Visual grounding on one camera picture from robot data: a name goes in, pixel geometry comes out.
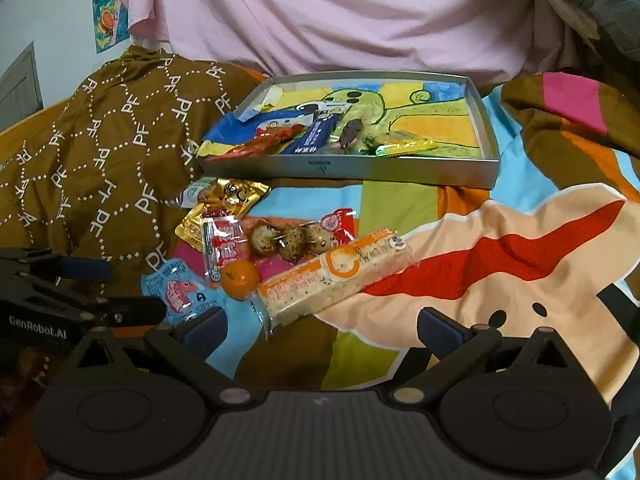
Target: door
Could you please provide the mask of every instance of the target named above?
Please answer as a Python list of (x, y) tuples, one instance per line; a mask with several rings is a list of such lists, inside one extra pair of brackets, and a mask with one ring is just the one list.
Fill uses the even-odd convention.
[(0, 132), (42, 110), (33, 43), (0, 78)]

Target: pink stripe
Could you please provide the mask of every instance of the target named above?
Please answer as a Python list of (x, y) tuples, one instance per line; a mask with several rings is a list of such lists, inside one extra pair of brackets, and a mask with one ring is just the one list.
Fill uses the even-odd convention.
[(607, 135), (597, 81), (561, 72), (545, 73), (542, 78), (547, 110)]

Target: white wall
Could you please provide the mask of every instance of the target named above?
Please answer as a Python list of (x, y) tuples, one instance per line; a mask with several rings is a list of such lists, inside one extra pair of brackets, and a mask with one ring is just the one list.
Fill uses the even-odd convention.
[(129, 46), (95, 53), (92, 0), (0, 0), (0, 76), (31, 41), (46, 107)]

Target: screw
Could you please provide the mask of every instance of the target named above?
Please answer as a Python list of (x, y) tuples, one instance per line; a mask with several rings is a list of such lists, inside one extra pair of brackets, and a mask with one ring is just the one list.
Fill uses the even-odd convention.
[(406, 386), (394, 391), (394, 400), (401, 404), (417, 404), (424, 399), (424, 391)]
[(227, 404), (244, 404), (251, 400), (251, 394), (244, 388), (226, 388), (220, 392), (220, 400)]

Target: gold foil packet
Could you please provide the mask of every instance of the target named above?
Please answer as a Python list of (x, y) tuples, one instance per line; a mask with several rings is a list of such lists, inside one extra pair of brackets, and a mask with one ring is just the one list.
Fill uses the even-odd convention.
[(180, 240), (202, 252), (202, 218), (206, 216), (244, 217), (271, 188), (260, 182), (219, 177), (198, 194), (198, 204), (175, 228)]
[(219, 177), (198, 194), (198, 202), (219, 207), (225, 213), (224, 216), (235, 216), (240, 219), (270, 189), (261, 182)]
[(202, 252), (202, 214), (206, 213), (206, 207), (203, 203), (196, 205), (175, 228), (175, 234), (180, 240), (187, 242), (200, 252)]

